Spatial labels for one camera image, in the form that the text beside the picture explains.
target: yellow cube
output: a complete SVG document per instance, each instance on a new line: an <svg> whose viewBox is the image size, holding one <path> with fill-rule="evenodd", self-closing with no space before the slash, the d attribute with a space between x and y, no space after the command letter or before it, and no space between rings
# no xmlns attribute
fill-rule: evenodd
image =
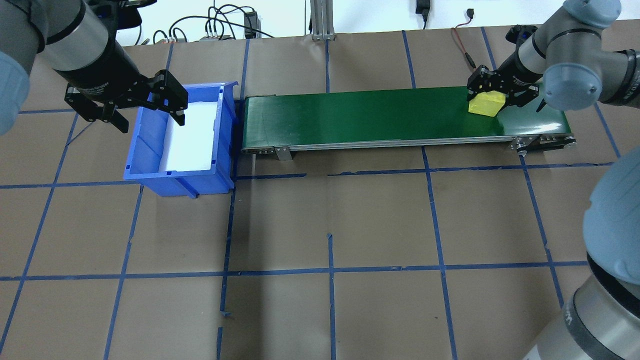
<svg viewBox="0 0 640 360"><path fill-rule="evenodd" d="M507 96L498 91L482 92L469 101L469 112L494 117L507 101Z"/></svg>

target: white wall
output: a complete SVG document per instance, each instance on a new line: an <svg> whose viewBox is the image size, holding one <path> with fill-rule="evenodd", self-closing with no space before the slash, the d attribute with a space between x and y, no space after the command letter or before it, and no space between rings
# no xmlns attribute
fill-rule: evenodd
<svg viewBox="0 0 640 360"><path fill-rule="evenodd" d="M221 6L229 0L216 0ZM640 19L640 0L621 0L619 19ZM235 5L254 7L262 21L262 30L275 37L300 36L307 33L310 10L308 0L242 0ZM428 29L450 28L466 22L467 8L476 17L469 26L500 26L541 24L563 3L563 0L431 0ZM188 15L205 15L213 0L159 0L142 8L142 40L151 38L154 31L167 31L177 19ZM334 0L334 26L338 33L360 33L422 29L422 17L415 13L415 0ZM244 24L242 15L231 13L229 21ZM189 19L178 27L187 33L189 41L205 36L205 19ZM237 28L236 35L243 37ZM138 29L118 32L122 45L133 45Z"/></svg>

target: power adapter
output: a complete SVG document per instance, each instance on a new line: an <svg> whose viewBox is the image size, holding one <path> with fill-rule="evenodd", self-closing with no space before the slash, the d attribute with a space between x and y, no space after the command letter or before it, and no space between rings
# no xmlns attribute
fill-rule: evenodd
<svg viewBox="0 0 640 360"><path fill-rule="evenodd" d="M246 13L246 16L244 17L244 26L246 26L246 28L244 29L244 38L260 38L260 33L255 31L261 30L260 25L261 23L260 19L258 19L257 12Z"/></svg>
<svg viewBox="0 0 640 360"><path fill-rule="evenodd" d="M427 27L427 18L431 10L431 0L415 0L415 13L422 14L424 27Z"/></svg>

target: blue tape grid line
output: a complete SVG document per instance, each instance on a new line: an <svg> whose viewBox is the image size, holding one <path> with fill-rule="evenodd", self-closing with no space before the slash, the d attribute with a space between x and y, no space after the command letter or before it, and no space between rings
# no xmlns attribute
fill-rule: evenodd
<svg viewBox="0 0 640 360"><path fill-rule="evenodd" d="M620 159L620 151L618 150L618 145L616 145L616 141L613 138L613 134L611 134L611 130L609 130L609 125L607 125L607 121L604 118L604 114L602 113L602 110L600 109L597 102L593 106L596 108L596 112L600 117L600 121L602 122L604 131L607 133L607 136L609 137L609 141L611 142L611 147L613 147L613 151L616 153L616 156L618 157L618 159Z"/></svg>
<svg viewBox="0 0 640 360"><path fill-rule="evenodd" d="M218 327L218 338L216 339L216 360L220 360L222 356L222 330L222 326Z"/></svg>
<svg viewBox="0 0 640 360"><path fill-rule="evenodd" d="M555 261L554 267L588 266L587 261ZM445 265L446 270L482 270L482 269L510 269L510 268L544 268L549 262L541 263L496 263L496 264L458 264ZM129 273L125 279L174 279L183 277L255 277L278 275L329 274L330 272L403 272L403 271L439 271L440 265L412 265L412 266L361 266L345 268L300 268L284 270L251 270L251 271L209 271L209 272L168 272L168 273ZM56 281L56 280L106 280L119 279L120 274L84 274L84 275L30 275L25 281ZM0 276L0 281L20 281L21 276Z"/></svg>
<svg viewBox="0 0 640 360"><path fill-rule="evenodd" d="M244 83L246 82L246 66L247 63L249 61L249 42L251 40L250 39L246 39L246 42L244 44L244 62L242 65L242 84L240 84L240 100L243 101L244 100Z"/></svg>
<svg viewBox="0 0 640 360"><path fill-rule="evenodd" d="M489 39L486 36L486 31L484 27L481 28L482 35L484 37L484 44L486 45L486 50L489 53L489 59L491 59L491 64L493 68L496 69L495 59L493 58L493 52L491 51L491 45L489 44ZM558 281L558 276L556 273L556 267L554 266L553 256L551 255L551 250L547 247L548 240L547 234L545 232L545 227L542 224L542 217L540 216L540 209L538 207L538 201L536 200L536 194L533 190L533 185L531 184L531 177L529 176L529 169L527 168L527 163L524 160L524 157L520 157L520 165L522 168L522 172L524 173L524 178L527 183L527 188L529 190L529 196L531 198L531 204L533 206L534 213L536 215L536 221L538 222L538 229L540 230L540 237L542 238L542 245L545 249L545 254L547 255L547 263L549 266L549 270L551 272L551 279L554 283L554 288L556 289L556 296L558 298L558 303L560 307L564 306L564 299L562 296L562 291L560 290L560 282Z"/></svg>
<svg viewBox="0 0 640 360"><path fill-rule="evenodd" d="M413 63L411 61L411 51L409 51L409 41L406 39L406 31L402 30L404 40L404 51L406 51L406 61L409 63L409 75L411 75L411 88L415 89L415 76L413 75Z"/></svg>
<svg viewBox="0 0 640 360"><path fill-rule="evenodd" d="M77 120L78 120L78 114L75 115L74 121L73 123L71 123L71 128L69 129L69 134L67 136L67 143L69 143L71 136L73 136L74 134L74 129L76 128ZM68 146L66 145L65 148L62 150L62 155L60 156L60 162L58 163L58 168L56 169L56 175L54 176L53 184L56 184L58 182L58 178L60 177L60 172L62 171L62 164L65 162L65 156L67 156L67 150L68 150ZM18 306L18 301L20 300L22 287L24 286L27 273L29 272L29 267L31 266L31 260L33 259L33 254L35 253L36 246L38 245L38 239L40 238L40 233L42 232L42 227L44 225L45 218L47 217L49 206L51 205L51 199L53 198L54 190L55 190L54 187L52 187L51 190L49 190L49 196L47 197L47 202L45 203L44 210L42 211L42 216L40 217L40 222L38 223L38 230L36 231L36 234L33 238L33 243L31 244L31 249L29 250L29 256L27 257L27 261L22 271L22 276L20 277L20 283L18 284L17 291L15 292L15 297L13 298L13 304L11 305L11 310L9 311L9 316L7 317L6 323L4 325L2 338L0 338L0 354L2 354L4 343L9 333L9 328L11 327L13 316L15 315L15 309Z"/></svg>
<svg viewBox="0 0 640 360"><path fill-rule="evenodd" d="M138 184L136 181L94 181L88 183L55 183L55 184L20 184L0 185L0 189L32 189L32 188L72 188L76 186L113 186Z"/></svg>
<svg viewBox="0 0 640 360"><path fill-rule="evenodd" d="M127 240L127 247L124 253L124 260L122 260L122 269L120 270L120 277L118 281L118 289L116 290L116 299L113 303L113 311L111 312L111 321L109 322L109 332L107 333L107 342L104 346L103 360L109 358L109 351L111 351L111 339L113 339L113 329L116 325L116 317L118 316L118 307L120 306L120 297L122 296L122 287L124 285L125 275L127 273L127 265L129 264L129 254L131 253L131 240L136 232L136 224L138 223L138 213L140 212L140 203L142 202L142 193L144 186L140 185L140 192L138 193L138 199L136 200L136 207L133 211L133 219L131 220L131 229L129 230L129 239Z"/></svg>
<svg viewBox="0 0 640 360"><path fill-rule="evenodd" d="M431 182L431 171L429 167L429 159L427 152L422 147L422 160L424 161L424 170L427 175L427 189L429 192L429 205L431 206L431 218L433 220L433 230L436 238L436 248L438 249L438 266L440 267L440 280L442 282L442 295L444 298L444 309L447 316L447 327L449 328L449 343L451 344L451 356L453 360L458 360L458 351L456 350L456 338L453 331L453 319L451 316L451 304L449 302L449 288L447 286L447 267L444 262L444 253L442 252L442 242L440 241L440 228L438 226L438 213L436 211L436 202L433 196L433 183Z"/></svg>
<svg viewBox="0 0 640 360"><path fill-rule="evenodd" d="M326 93L329 94L331 92L331 81L329 79L329 40L324 41L324 74Z"/></svg>
<svg viewBox="0 0 640 360"><path fill-rule="evenodd" d="M171 57L173 56L173 43L169 45L169 55L166 57L166 66L164 68L169 70L169 66L171 65Z"/></svg>
<svg viewBox="0 0 640 360"><path fill-rule="evenodd" d="M527 181L527 188L529 189L529 196L531 198L531 204L533 205L533 211L536 214L536 221L538 222L538 229L540 230L540 236L542 237L542 244L545 248L545 254L547 255L547 261L549 263L549 270L551 271L551 279L554 282L554 287L556 288L556 295L558 297L558 303L560 303L560 307L564 306L564 299L562 296L562 291L560 290L560 282L558 281L558 276L556 274L556 267L554 266L554 259L551 256L551 250L547 247L548 240L547 234L545 232L545 227L542 224L542 217L540 216L540 209L538 207L538 201L536 200L536 194L533 190L533 185L531 184L531 177L529 176L529 170L527 170L527 164L524 161L524 158L521 157L520 161L522 162L522 171L524 172L524 178Z"/></svg>
<svg viewBox="0 0 640 360"><path fill-rule="evenodd" d="M577 167L609 167L613 163L575 163L575 164L541 164L527 165L528 169L542 168L577 168ZM491 171L491 170L519 170L522 165L500 165L490 167L444 167L432 168L430 172L455 172L455 171ZM364 170L364 171L345 171L339 174L329 174L328 176L358 176L358 175L387 175L387 174L420 174L425 172L421 168L410 168L400 170ZM265 179L292 179L296 177L306 177L307 174L277 174L277 175L253 175L253 176L237 176L235 180L265 180ZM17 185L0 185L0 189L30 189L30 188L68 188L73 186L112 186L112 185L132 185L138 184L136 181L95 181L87 183L56 183L56 184L17 184Z"/></svg>
<svg viewBox="0 0 640 360"><path fill-rule="evenodd" d="M329 244L329 321L331 331L331 360L336 360L335 351L335 288L333 286L333 234L327 234Z"/></svg>
<svg viewBox="0 0 640 360"><path fill-rule="evenodd" d="M246 88L246 73L247 73L247 64L249 62L249 46L250 39L246 39L246 43L244 45L244 60L243 60L243 69L242 69L242 83L240 84L240 99L244 101L244 90ZM231 178L234 183L237 180L237 166L238 166L238 157L240 155L239 149L234 149L234 159L233 159L233 167ZM236 186L231 189L231 197L229 201L229 218L227 222L227 240L225 244L225 262L223 266L223 271L221 273L222 276L222 285L220 288L220 313L223 316L227 316L228 312L226 312L227 308L227 286L229 276L234 276L229 273L229 261L231 258L231 237L234 228L234 213L236 209ZM218 337L216 339L216 360L220 360L222 357L222 334L224 328L218 327Z"/></svg>
<svg viewBox="0 0 640 360"><path fill-rule="evenodd" d="M26 110L20 111L20 115L26 114L48 114L48 113L73 113L75 110L73 109L51 109L51 110Z"/></svg>
<svg viewBox="0 0 640 360"><path fill-rule="evenodd" d="M491 66L495 70L498 67L495 66L495 59L493 59L493 51L491 51L491 45L489 45L489 38L486 36L486 30L484 29L484 26L480 27L480 31L482 31L482 37L484 38L484 44L486 46L486 50L487 52L489 52L489 60L491 60Z"/></svg>

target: green conveyor belt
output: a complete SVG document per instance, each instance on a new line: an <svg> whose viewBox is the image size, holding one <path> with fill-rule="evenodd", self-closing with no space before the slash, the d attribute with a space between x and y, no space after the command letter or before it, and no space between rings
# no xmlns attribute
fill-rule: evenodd
<svg viewBox="0 0 640 360"><path fill-rule="evenodd" d="M539 100L485 117L467 111L466 96L460 86L249 97L243 150L499 142L571 133L563 112L549 106L535 112Z"/></svg>

